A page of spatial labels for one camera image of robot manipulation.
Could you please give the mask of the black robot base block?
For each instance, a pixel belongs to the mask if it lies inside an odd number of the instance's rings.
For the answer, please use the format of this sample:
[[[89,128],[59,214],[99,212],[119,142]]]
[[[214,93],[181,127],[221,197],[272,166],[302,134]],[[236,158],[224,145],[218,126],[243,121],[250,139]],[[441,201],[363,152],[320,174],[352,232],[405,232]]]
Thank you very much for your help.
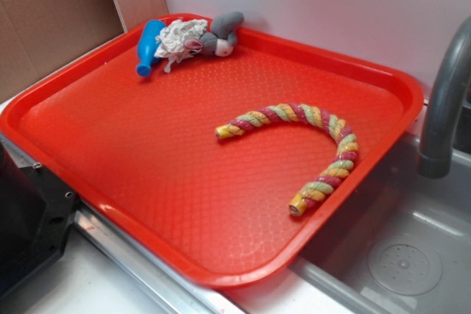
[[[19,167],[1,147],[1,299],[58,261],[79,197],[46,167]]]

